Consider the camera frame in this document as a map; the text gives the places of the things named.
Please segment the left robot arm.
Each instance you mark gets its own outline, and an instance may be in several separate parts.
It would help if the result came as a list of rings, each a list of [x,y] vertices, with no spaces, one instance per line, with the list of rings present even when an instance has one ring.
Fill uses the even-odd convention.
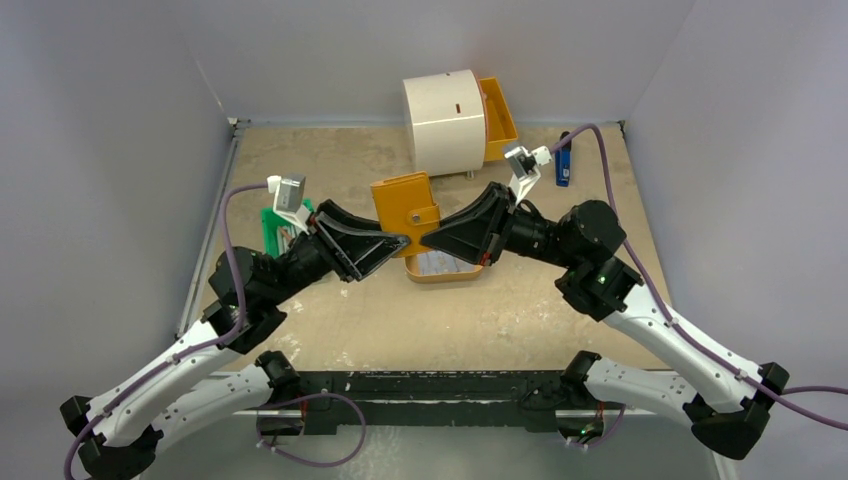
[[[280,327],[285,301],[331,274],[361,281],[410,242],[329,200],[271,212],[290,230],[279,254],[227,245],[209,280],[215,300],[170,347],[106,392],[61,405],[74,437],[65,478],[80,464],[91,479],[132,479],[188,434],[234,412],[299,402],[299,373],[279,351],[221,381],[207,378]]]

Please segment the yellow leather card holder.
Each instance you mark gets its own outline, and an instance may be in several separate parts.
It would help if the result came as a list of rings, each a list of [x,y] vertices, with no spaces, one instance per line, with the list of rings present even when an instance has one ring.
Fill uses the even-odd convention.
[[[410,243],[396,258],[429,251],[421,237],[439,227],[441,211],[435,202],[430,179],[419,171],[396,176],[370,185],[378,222],[384,232],[406,235]]]

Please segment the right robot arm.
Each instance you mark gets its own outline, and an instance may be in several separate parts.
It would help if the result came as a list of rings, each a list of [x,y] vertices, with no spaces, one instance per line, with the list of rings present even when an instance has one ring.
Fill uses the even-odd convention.
[[[687,426],[702,445],[733,460],[761,439],[788,372],[733,353],[665,303],[617,256],[626,234],[608,203],[588,200],[552,221],[491,183],[421,242],[481,266],[507,251],[562,268],[555,287],[573,310],[625,334],[672,369],[665,376],[581,351],[562,375],[569,404],[596,399],[650,411]]]

